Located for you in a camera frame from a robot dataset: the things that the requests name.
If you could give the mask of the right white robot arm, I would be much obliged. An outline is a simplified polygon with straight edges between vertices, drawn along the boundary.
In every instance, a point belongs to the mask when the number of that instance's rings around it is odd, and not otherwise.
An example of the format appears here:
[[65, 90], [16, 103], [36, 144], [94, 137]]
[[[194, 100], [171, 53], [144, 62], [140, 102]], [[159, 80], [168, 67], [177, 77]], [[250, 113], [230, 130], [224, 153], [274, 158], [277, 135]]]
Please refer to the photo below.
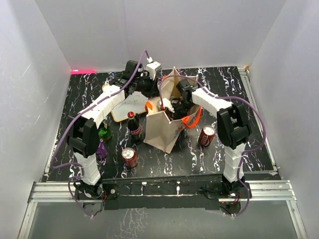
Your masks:
[[190, 77], [183, 77], [177, 84], [181, 93], [179, 100], [172, 104], [173, 119], [182, 119], [195, 105], [203, 107], [217, 119], [217, 135], [224, 145], [225, 167], [222, 176], [222, 192], [232, 198], [245, 185], [242, 155], [251, 134], [251, 126], [243, 105], [236, 105], [217, 95]]

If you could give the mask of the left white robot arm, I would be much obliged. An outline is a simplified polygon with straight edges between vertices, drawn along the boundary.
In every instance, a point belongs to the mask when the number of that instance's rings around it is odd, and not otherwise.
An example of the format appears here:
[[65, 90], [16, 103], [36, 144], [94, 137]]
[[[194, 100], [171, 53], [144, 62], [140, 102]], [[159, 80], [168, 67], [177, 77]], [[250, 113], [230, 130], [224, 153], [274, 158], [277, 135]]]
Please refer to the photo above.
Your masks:
[[161, 70], [161, 64], [151, 58], [147, 61], [146, 66], [137, 61], [128, 61], [125, 70], [108, 82], [97, 99], [76, 117], [69, 117], [71, 122], [66, 143], [72, 148], [81, 169], [80, 179], [76, 180], [74, 186], [89, 198], [97, 199], [103, 193], [96, 159], [96, 152], [102, 146], [98, 131], [103, 120], [115, 106], [135, 91], [145, 97], [159, 93], [156, 74]]

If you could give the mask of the beige canvas bag orange handles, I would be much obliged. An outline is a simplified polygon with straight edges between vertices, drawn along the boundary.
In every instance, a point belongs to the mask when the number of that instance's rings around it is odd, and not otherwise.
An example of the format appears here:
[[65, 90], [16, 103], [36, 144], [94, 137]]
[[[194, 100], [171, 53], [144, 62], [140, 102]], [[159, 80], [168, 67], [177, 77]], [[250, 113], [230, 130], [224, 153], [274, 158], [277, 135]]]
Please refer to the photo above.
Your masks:
[[188, 94], [184, 88], [196, 90], [198, 88], [198, 84], [194, 82], [196, 79], [196, 76], [191, 76], [188, 80], [176, 68], [173, 68], [167, 76], [160, 80], [158, 83], [158, 89], [161, 90], [159, 96], [148, 98], [145, 103], [148, 113], [146, 115], [144, 143], [166, 153], [171, 153], [180, 132], [197, 125], [201, 114], [199, 105], [194, 104], [187, 116], [176, 120], [172, 119], [171, 112], [158, 109], [158, 101], [162, 98], [167, 98], [170, 101], [173, 98], [181, 98], [192, 102], [191, 94]]

